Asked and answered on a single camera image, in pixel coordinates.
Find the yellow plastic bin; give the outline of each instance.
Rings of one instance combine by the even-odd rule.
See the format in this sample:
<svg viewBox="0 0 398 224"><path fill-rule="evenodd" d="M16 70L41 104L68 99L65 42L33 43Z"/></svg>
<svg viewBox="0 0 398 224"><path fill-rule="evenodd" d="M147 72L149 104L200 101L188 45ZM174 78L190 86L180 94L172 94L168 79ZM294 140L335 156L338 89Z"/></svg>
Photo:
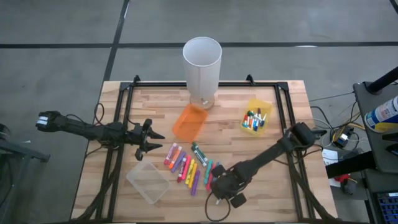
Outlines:
<svg viewBox="0 0 398 224"><path fill-rule="evenodd" d="M250 128L251 127L250 125L248 125L250 129L245 128L243 126L245 115L247 115L248 111L253 111L253 113L256 114L258 111L258 108L260 108L260 110L261 110L261 118L263 118L265 114L267 115L266 119L264 121L263 127L259 126L257 131ZM248 132L250 134L256 135L256 136L260 136L260 135L264 134L264 131L267 128L268 120L271 116L271 113L272 113L272 103L267 103L267 102L264 102L264 101L261 101L258 99L249 100L248 106L246 107L246 110L245 110L245 114L243 114L243 117L242 117L242 122L241 122L242 130L245 132Z"/></svg>

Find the concrete floor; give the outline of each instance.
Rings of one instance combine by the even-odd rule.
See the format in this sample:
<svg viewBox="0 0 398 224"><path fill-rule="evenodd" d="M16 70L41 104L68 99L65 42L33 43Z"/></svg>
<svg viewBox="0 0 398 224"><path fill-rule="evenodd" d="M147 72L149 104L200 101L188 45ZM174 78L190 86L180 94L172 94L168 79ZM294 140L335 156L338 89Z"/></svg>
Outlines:
<svg viewBox="0 0 398 224"><path fill-rule="evenodd" d="M0 0L0 44L111 43L123 0ZM185 42L207 35L220 42L398 41L398 14L388 0L136 0L121 42ZM33 162L16 223L68 220L87 141L34 127L39 111L93 119L110 49L0 49L0 123L18 141L50 153ZM352 91L397 66L398 47L225 48L221 79L305 80L310 99ZM119 49L111 80L182 80L181 49ZM333 124L354 96L313 102ZM322 116L314 111L314 116ZM339 217L366 221L360 200L333 191Z"/></svg>

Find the orange plate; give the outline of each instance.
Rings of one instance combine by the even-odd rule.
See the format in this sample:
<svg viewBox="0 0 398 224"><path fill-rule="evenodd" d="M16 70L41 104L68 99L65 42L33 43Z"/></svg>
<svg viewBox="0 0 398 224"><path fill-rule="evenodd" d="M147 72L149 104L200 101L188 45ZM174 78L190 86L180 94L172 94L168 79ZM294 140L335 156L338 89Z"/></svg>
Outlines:
<svg viewBox="0 0 398 224"><path fill-rule="evenodd" d="M181 140L193 142L206 121L207 111L188 104L173 126L173 133Z"/></svg>

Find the clear plastic container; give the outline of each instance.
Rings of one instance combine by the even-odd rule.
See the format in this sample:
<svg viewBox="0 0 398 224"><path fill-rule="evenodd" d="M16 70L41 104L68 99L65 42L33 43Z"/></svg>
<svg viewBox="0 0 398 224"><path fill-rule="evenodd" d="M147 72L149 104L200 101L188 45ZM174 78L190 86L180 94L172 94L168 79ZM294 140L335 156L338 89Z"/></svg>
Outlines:
<svg viewBox="0 0 398 224"><path fill-rule="evenodd" d="M258 108L261 110L261 118L264 117L266 114L266 120L264 121L264 126L263 127L258 127L257 131L254 131L253 129L245 128L242 124L244 123L244 115L248 111L253 111L254 114L257 113ZM272 112L272 103L266 103L264 101L258 100L258 99L251 99L249 100L249 103L246 107L245 114L242 115L242 121L241 121L241 128L243 131L248 132L250 134L259 136L264 134L264 131L267 128L268 120L271 117L271 112Z"/></svg>
<svg viewBox="0 0 398 224"><path fill-rule="evenodd" d="M170 182L148 161L141 161L126 176L151 205L155 204L170 188Z"/></svg>

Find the white plastic cup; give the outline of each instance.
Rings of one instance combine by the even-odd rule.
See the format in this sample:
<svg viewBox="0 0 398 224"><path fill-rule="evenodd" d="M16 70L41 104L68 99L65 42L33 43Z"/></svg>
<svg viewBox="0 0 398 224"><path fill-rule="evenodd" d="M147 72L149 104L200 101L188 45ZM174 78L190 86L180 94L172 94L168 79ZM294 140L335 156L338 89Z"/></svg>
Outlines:
<svg viewBox="0 0 398 224"><path fill-rule="evenodd" d="M188 91L205 104L218 89L223 49L212 38L196 37L184 45L182 54Z"/></svg>

